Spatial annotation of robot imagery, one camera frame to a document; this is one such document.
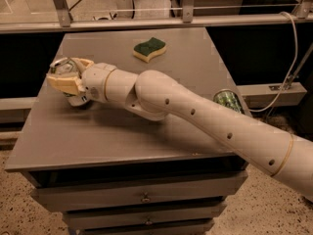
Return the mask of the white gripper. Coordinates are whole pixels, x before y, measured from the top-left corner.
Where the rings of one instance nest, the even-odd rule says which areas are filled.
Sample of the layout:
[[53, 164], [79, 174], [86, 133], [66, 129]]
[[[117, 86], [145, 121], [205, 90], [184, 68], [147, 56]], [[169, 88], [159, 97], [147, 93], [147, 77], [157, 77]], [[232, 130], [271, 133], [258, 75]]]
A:
[[95, 64], [88, 59], [72, 58], [72, 72], [82, 73], [82, 80], [77, 73], [53, 74], [47, 73], [49, 84], [64, 93], [70, 95], [86, 94], [89, 100], [106, 103], [106, 82], [116, 66], [106, 63]]

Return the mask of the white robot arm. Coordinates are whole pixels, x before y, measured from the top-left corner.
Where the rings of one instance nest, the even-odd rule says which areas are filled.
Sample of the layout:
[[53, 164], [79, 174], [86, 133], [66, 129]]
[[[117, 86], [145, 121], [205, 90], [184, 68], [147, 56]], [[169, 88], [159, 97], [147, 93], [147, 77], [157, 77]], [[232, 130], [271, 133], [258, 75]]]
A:
[[313, 142], [205, 99], [170, 76], [139, 74], [77, 58], [53, 63], [50, 85], [69, 95], [101, 103], [119, 102], [143, 118], [168, 114], [191, 123], [262, 172], [313, 199]]

